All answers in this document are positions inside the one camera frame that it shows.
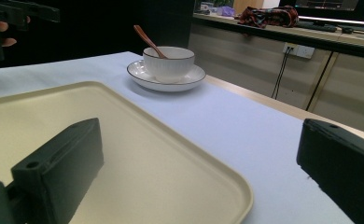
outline table surface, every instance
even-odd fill
[[[296,163],[302,117],[288,113],[293,108],[269,107],[211,77],[189,91],[145,89],[126,69],[138,60],[141,55],[122,52],[1,68],[0,97],[101,82],[240,173],[255,196],[244,223],[352,223]]]

